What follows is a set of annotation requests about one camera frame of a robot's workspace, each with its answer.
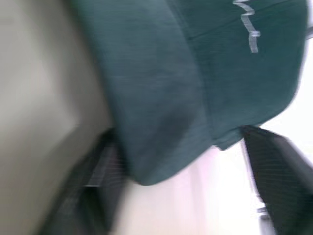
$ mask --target white embroidered logo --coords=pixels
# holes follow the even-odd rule
[[[245,1],[249,1],[249,0],[234,0],[233,4],[241,7],[243,10],[246,11],[246,13],[243,13],[241,15],[241,21],[244,23],[246,29],[249,32],[249,45],[250,45],[250,49],[252,53],[258,53],[258,45],[257,45],[257,37],[261,36],[261,33],[257,30],[255,30],[255,28],[253,27],[249,16],[254,15],[254,10],[248,6],[247,4],[245,4]]]

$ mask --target green fabric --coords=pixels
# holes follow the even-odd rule
[[[72,0],[140,184],[173,176],[212,145],[230,147],[240,126],[267,121],[293,98],[306,1],[246,4],[259,53],[231,0]]]

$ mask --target white wall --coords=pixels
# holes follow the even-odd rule
[[[0,0],[0,234],[32,234],[68,170],[111,124],[63,7]]]
[[[129,182],[112,235],[260,235],[240,143],[153,186]]]

